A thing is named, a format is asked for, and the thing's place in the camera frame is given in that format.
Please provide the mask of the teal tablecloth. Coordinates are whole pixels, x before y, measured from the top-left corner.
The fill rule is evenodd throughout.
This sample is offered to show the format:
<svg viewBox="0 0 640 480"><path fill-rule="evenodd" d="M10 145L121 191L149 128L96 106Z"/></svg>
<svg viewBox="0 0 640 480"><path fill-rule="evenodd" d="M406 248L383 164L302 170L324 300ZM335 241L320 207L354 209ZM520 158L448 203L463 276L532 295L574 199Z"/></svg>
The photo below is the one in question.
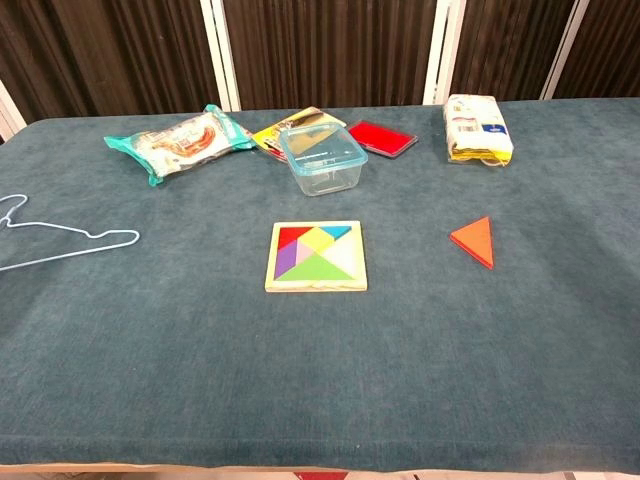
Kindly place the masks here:
<svg viewBox="0 0 640 480"><path fill-rule="evenodd" d="M418 141L318 197L258 150L152 187L105 144L176 114L22 130L18 222L141 238L0 273L0 464L640 473L640 98L500 109L490 169L438 107L337 108ZM492 270L449 238L485 216ZM265 291L276 222L341 220L365 291ZM130 238L0 229L0 266Z"/></svg>

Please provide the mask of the white partition post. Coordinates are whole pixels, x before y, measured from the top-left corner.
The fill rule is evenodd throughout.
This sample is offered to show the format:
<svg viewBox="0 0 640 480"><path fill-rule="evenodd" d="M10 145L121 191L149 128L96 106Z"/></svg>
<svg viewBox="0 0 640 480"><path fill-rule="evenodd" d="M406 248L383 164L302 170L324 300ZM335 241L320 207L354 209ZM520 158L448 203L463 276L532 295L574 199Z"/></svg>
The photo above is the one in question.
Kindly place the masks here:
<svg viewBox="0 0 640 480"><path fill-rule="evenodd" d="M423 105L449 98L467 0L437 0L423 89Z"/></svg>
<svg viewBox="0 0 640 480"><path fill-rule="evenodd" d="M26 126L26 121L0 80L0 138L8 141Z"/></svg>
<svg viewBox="0 0 640 480"><path fill-rule="evenodd" d="M590 0L573 1L556 54L540 93L540 100L551 100L553 98L589 4Z"/></svg>
<svg viewBox="0 0 640 480"><path fill-rule="evenodd" d="M231 38L223 0L199 0L212 60L220 106L226 112L242 110Z"/></svg>

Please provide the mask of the wooden tangram tray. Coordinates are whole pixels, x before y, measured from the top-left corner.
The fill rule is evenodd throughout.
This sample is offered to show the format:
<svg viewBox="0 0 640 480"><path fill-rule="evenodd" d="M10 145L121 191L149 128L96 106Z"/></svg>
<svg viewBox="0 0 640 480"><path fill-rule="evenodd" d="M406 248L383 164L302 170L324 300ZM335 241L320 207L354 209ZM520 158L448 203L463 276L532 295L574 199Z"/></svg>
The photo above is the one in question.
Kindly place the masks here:
<svg viewBox="0 0 640 480"><path fill-rule="evenodd" d="M318 254L353 277L352 280L276 281L274 271L281 227L321 227L347 225L352 229L324 252ZM362 292L368 288L362 226L359 221L300 221L276 222L273 225L264 283L268 293Z"/></svg>

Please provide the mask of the brown slatted partition panel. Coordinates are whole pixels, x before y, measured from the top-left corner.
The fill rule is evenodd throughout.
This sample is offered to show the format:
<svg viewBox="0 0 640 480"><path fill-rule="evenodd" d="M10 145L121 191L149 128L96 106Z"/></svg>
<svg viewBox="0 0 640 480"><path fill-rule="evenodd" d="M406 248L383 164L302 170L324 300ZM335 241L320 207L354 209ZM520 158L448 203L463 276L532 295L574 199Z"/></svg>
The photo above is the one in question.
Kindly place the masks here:
<svg viewBox="0 0 640 480"><path fill-rule="evenodd" d="M419 104L437 0L223 0L244 110Z"/></svg>
<svg viewBox="0 0 640 480"><path fill-rule="evenodd" d="M574 0L466 0L450 92L537 100Z"/></svg>
<svg viewBox="0 0 640 480"><path fill-rule="evenodd" d="M27 123L220 100L199 0L0 0L0 81Z"/></svg>
<svg viewBox="0 0 640 480"><path fill-rule="evenodd" d="M640 0L590 0L554 96L640 97Z"/></svg>

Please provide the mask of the purple tangram parallelogram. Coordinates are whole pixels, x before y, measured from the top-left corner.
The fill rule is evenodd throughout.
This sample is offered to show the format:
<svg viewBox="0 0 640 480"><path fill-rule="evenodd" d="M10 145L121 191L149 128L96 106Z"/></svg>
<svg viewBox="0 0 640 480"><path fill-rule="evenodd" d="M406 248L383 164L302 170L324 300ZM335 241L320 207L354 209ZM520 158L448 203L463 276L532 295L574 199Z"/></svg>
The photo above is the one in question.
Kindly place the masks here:
<svg viewBox="0 0 640 480"><path fill-rule="evenodd" d="M292 241L279 249L276 256L274 278L278 279L296 265L297 242Z"/></svg>

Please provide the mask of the yellow tangram piece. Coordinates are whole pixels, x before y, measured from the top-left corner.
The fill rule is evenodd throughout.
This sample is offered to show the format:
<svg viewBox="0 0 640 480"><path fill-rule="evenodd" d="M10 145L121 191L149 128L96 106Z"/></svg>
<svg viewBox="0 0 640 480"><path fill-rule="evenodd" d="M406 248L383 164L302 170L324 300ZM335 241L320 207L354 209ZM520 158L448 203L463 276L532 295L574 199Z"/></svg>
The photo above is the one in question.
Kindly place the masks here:
<svg viewBox="0 0 640 480"><path fill-rule="evenodd" d="M315 226L302 234L298 241L320 254L334 244L335 238L323 228Z"/></svg>

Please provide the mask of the orange triangle puzzle piece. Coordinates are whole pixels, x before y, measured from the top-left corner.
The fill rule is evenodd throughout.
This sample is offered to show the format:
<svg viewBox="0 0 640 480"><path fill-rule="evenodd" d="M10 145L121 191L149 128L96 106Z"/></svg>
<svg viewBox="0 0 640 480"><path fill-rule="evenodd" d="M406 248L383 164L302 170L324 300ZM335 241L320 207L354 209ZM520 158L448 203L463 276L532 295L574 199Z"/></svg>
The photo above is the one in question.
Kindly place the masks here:
<svg viewBox="0 0 640 480"><path fill-rule="evenodd" d="M453 231L450 240L489 270L494 268L491 221L482 217Z"/></svg>

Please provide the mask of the yellow razor blister pack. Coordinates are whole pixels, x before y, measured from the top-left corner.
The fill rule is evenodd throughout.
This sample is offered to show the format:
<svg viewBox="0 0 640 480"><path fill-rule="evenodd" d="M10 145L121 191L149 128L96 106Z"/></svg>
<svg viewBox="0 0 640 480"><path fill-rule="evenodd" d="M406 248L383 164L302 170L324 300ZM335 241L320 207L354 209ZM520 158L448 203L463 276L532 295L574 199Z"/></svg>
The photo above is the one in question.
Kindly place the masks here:
<svg viewBox="0 0 640 480"><path fill-rule="evenodd" d="M335 123L341 127L345 127L346 123L317 107L310 106L285 119L254 133L251 138L255 145L265 153L271 155L282 163L286 163L287 159L279 143L279 137L282 131L298 128L303 126L319 125L325 123Z"/></svg>

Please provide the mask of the white and yellow tissue pack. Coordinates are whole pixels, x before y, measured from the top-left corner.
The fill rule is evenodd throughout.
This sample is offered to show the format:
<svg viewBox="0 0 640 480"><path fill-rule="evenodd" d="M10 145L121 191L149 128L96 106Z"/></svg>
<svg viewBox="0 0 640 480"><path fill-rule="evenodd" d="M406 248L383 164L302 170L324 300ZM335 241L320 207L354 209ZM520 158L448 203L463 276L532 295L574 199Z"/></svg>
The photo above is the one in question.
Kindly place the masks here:
<svg viewBox="0 0 640 480"><path fill-rule="evenodd" d="M448 159L507 167L513 143L494 96L453 94L443 107Z"/></svg>

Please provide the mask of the red tangram piece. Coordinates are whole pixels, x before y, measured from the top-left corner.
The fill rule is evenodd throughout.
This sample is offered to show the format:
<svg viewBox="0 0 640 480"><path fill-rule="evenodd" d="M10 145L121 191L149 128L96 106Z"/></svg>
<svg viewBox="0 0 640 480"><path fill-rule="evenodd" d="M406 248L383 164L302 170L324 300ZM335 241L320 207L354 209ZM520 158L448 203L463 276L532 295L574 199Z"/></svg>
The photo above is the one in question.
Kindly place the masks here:
<svg viewBox="0 0 640 480"><path fill-rule="evenodd" d="M297 240L300 236L311 230L311 227L281 227L279 229L278 246L279 250L285 248L291 242Z"/></svg>

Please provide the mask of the clear container with teal rim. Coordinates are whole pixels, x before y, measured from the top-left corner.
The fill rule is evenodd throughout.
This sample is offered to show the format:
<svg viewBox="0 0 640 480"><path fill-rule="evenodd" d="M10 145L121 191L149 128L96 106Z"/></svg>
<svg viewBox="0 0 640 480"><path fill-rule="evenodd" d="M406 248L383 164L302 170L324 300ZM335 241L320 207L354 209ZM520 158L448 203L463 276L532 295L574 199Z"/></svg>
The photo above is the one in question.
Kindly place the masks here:
<svg viewBox="0 0 640 480"><path fill-rule="evenodd" d="M279 143L301 191L319 196L359 183L367 153L340 124L324 123L283 131Z"/></svg>

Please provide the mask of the red ink pad case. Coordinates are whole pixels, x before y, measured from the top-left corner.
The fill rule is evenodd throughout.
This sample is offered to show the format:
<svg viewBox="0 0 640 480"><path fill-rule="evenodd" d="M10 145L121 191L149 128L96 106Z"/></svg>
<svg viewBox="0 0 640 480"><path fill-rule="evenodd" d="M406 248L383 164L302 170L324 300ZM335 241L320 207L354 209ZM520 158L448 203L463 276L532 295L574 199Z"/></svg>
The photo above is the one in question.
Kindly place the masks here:
<svg viewBox="0 0 640 480"><path fill-rule="evenodd" d="M358 121L347 131L364 150L386 158L400 156L418 141L416 135L369 121Z"/></svg>

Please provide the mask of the teal snack bag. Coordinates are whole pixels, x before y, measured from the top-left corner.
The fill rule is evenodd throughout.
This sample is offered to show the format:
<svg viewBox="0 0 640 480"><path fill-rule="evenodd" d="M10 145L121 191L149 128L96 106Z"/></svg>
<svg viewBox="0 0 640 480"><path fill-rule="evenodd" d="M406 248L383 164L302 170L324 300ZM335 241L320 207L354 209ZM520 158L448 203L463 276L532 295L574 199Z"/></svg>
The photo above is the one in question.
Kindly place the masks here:
<svg viewBox="0 0 640 480"><path fill-rule="evenodd" d="M169 128L127 137L106 136L104 141L109 148L132 157L147 172L151 186L161 184L168 176L255 146L251 132L213 104Z"/></svg>

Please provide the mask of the green tangram triangle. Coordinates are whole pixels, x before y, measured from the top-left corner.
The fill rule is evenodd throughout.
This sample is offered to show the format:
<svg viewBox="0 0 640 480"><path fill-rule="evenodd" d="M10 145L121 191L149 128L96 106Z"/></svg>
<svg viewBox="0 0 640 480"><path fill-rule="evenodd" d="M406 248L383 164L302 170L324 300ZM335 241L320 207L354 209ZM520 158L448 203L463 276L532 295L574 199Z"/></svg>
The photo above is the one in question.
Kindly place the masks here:
<svg viewBox="0 0 640 480"><path fill-rule="evenodd" d="M313 254L302 263L295 265L276 281L317 281L317 280L352 280L353 277L324 257Z"/></svg>

